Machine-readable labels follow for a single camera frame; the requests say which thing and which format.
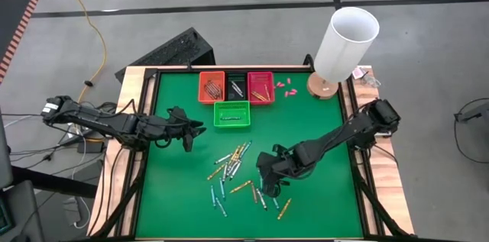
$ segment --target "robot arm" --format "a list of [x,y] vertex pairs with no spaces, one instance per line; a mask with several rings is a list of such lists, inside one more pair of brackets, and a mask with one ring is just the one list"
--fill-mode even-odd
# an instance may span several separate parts
[[130,150],[142,151],[150,141],[165,140],[165,146],[158,146],[167,147],[172,139],[183,139],[185,151],[190,152],[193,138],[206,130],[201,127],[203,123],[188,119],[179,107],[168,109],[168,113],[168,119],[154,115],[111,114],[80,105],[69,96],[57,96],[47,100],[41,116],[48,126],[74,123],[113,136]]
[[280,185],[289,185],[283,178],[304,179],[309,176],[326,152],[346,141],[370,148],[377,132],[395,132],[400,116],[387,100],[374,100],[341,127],[315,139],[300,142],[290,148],[275,144],[273,152],[260,153],[257,168],[263,178],[263,191],[270,197],[280,194]]

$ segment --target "concrete floor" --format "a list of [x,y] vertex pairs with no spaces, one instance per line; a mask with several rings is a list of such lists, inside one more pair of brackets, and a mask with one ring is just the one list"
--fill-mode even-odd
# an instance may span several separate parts
[[[331,0],[84,0],[89,10]],[[453,113],[487,97],[489,4],[366,7],[381,33],[361,64],[371,64],[403,120],[393,138],[406,200],[420,237],[486,241],[489,167],[466,160],[453,140]],[[79,11],[75,0],[40,0],[37,12]],[[333,8],[220,11],[92,18],[108,46],[108,63],[86,101],[116,102],[113,73],[194,26],[214,47],[219,64],[301,63],[314,55]],[[32,19],[0,86],[5,113],[39,113],[47,97],[77,97],[98,68],[102,48],[84,18]],[[459,128],[470,156],[489,161],[487,126]],[[16,151],[49,147],[57,131],[38,120],[7,130]],[[22,160],[29,166],[39,157]],[[35,169],[52,173],[78,163],[72,150]]]

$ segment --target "white cylinder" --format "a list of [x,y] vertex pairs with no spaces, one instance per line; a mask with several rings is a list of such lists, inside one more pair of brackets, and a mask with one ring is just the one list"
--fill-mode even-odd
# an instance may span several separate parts
[[314,69],[328,82],[346,80],[379,34],[379,22],[361,8],[342,8],[331,17]]

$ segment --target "green table surface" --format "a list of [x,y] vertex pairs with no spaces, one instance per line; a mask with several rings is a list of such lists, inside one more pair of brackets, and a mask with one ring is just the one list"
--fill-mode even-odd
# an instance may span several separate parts
[[[207,131],[194,140],[191,153],[181,141],[166,149],[150,148],[138,215],[138,238],[331,238],[361,237],[357,200],[345,144],[329,151],[314,173],[304,180],[290,180],[277,200],[282,207],[291,198],[281,220],[272,199],[265,196],[268,211],[255,204],[249,186],[229,191],[247,180],[259,186],[255,166],[261,151],[271,153],[274,144],[290,147],[315,139],[342,124],[338,98],[318,100],[306,89],[308,73],[275,73],[276,101],[251,106],[251,126],[223,129],[213,126],[213,105],[198,103],[198,73],[164,73],[161,76],[155,114],[168,117],[167,108],[184,108],[189,118],[203,121]],[[297,89],[285,97],[286,90]],[[236,177],[225,182],[222,201],[219,176],[206,178],[217,168],[215,160],[239,144],[253,140]],[[221,199],[228,217],[212,206],[210,186]]]

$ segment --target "lamp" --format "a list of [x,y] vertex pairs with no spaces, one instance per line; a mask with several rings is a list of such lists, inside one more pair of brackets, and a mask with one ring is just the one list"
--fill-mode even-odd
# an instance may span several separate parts
[[314,58],[315,72],[307,80],[311,95],[331,98],[338,83],[346,80],[379,34],[379,23],[360,8],[337,10]]

